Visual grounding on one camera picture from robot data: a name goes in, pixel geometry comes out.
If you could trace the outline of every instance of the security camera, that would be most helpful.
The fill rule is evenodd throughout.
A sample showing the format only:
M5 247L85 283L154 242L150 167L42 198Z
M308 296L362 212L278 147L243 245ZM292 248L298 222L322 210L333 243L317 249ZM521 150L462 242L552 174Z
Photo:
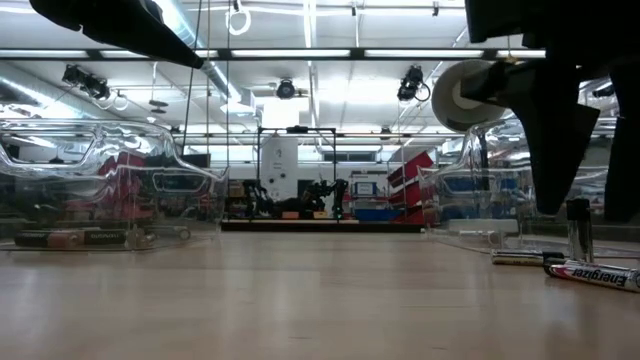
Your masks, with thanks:
M296 88L291 79L282 79L276 90L276 96L282 100L289 100L296 96Z

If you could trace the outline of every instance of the ceiling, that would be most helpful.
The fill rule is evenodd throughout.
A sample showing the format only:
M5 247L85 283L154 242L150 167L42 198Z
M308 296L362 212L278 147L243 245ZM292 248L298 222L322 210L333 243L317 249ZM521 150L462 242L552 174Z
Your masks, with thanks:
M309 26L307 32L303 0L247 0L241 3L251 13L251 24L244 34L238 36L230 35L225 25L226 11L221 8L228 7L228 1L202 1L205 11L199 11L199 0L181 2L192 23L198 23L200 14L199 36L209 48L520 47L518 37L470 44L464 1L460 0L440 1L442 9L438 16L430 15L433 11L431 1L357 0L357 17L351 16L352 1L317 0L316 16L313 17L315 26ZM29 9L26 0L0 0L0 33L3 34L0 37L0 49L109 48L80 33L58 27L40 15L29 12ZM231 24L235 28L242 27L241 16L234 16ZM231 115L227 118L220 110L224 102L214 88L207 104L206 76L179 65L167 62L157 64L153 98L169 103L167 113L157 115L150 112L153 107L149 105L154 82L153 62L9 61L8 64L66 90L68 88L62 83L61 77L68 64L79 65L107 79L112 89L120 91L129 100L129 105L123 111L113 107L107 109L113 118L145 121L153 116L158 123L172 126L184 126L187 121L190 125L202 125L207 123L208 118L210 131L213 132L224 132L227 128L232 132L242 132L256 127L252 116ZM442 133L443 138L439 140L442 142L449 131L440 126L430 104L427 102L420 107L413 104L405 109L399 106L396 93L400 79L411 65L420 65L428 78L426 83L431 84L450 64L440 61L314 61L311 65L317 73L315 95L318 101L315 125L336 127L344 132L378 132L381 126L393 125L394 132ZM280 79L292 79L294 85L304 93L302 99L292 102L301 109L300 124L312 125L312 116L308 111L310 64L307 61L230 61L218 62L218 65L233 84L253 90L258 104L275 100L274 85ZM191 101L188 102L190 85ZM87 99L79 90L68 91L69 94L65 96ZM430 144L437 143L433 139L428 141Z

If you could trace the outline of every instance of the wooden floor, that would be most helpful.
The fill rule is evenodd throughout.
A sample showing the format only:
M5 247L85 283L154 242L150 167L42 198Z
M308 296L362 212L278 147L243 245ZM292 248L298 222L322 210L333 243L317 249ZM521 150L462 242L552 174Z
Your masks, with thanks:
M415 234L0 253L3 360L638 359L639 334L640 294Z

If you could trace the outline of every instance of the clear plastic container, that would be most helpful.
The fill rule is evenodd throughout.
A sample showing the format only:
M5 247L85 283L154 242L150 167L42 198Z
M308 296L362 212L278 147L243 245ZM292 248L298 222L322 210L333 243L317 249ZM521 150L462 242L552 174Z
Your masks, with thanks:
M602 130L597 134L567 199L589 199L596 257L640 258L640 221L621 225L604 220L611 136ZM434 240L483 252L567 254L564 206L552 216L536 210L529 151L519 120L472 127L458 162L440 170L421 169L420 187L425 227Z
M0 250L146 250L215 236L227 171L110 120L0 121Z

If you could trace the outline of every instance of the white ceiling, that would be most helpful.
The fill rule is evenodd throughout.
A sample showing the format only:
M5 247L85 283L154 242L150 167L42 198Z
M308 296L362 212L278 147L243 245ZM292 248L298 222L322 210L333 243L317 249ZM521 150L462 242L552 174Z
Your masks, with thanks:
M199 0L182 0L188 10L188 17L195 24L198 17ZM317 0L317 11L349 10L351 1ZM227 6L227 1L203 1L204 6ZM303 1L295 0L254 0L242 1L247 7L263 7L268 9L288 9L302 11ZM431 1L423 0L358 0L359 9L375 9L376 7L402 8L430 6ZM464 1L440 1L441 6L462 7ZM26 0L0 0L0 8L29 8ZM448 13L442 11L437 17L430 15L406 16L388 10L388 15L365 14L359 16L360 47L441 47L454 44L456 38L466 29L466 18L463 12ZM249 30L239 36L231 36L225 27L224 11L204 11L200 17L202 40L212 48L270 48L270 47L305 47L304 17L252 11L252 22ZM80 33L74 33L58 27L38 14L16 14L0 11L0 48L106 48L104 44L95 43ZM350 15L317 17L316 47L355 47L356 22ZM520 39L511 39L512 47L520 47ZM507 47L507 39L493 39L490 43L470 45L466 33L456 47ZM439 62L407 62L407 61L317 61L318 73L319 126L338 127L343 131L369 132L379 131L382 125L398 123L404 132L442 132L430 106L423 109L411 108L398 121L399 108L396 98L400 78L413 64L419 64L425 75L428 75ZM149 62L75 62L81 68L108 79L113 89L121 90L130 100L124 111L110 109L114 117L145 119L150 116L152 107L148 104L151 98L152 66ZM51 61L13 61L11 65L32 75L64 88L61 77L67 64ZM229 62L223 65L228 70L231 81L240 86L253 89L264 95L270 84L281 78L292 78L294 85L309 89L309 69L306 61L246 61ZM431 80L438 77L449 63L444 63L433 74ZM191 69L170 63L158 64L156 85L161 89L155 91L155 99L170 103L167 114L157 116L160 122L171 125L184 124L187 112L186 93L190 83ZM207 78L195 71L191 94L192 101L189 112L190 124L206 122L206 92L203 88ZM72 90L79 97L86 98L80 92ZM210 103L210 121L212 124L226 124L226 116L220 111L222 103L215 94ZM310 114L301 113L301 124L311 125ZM245 126L255 127L251 117L230 117L232 131L242 131Z

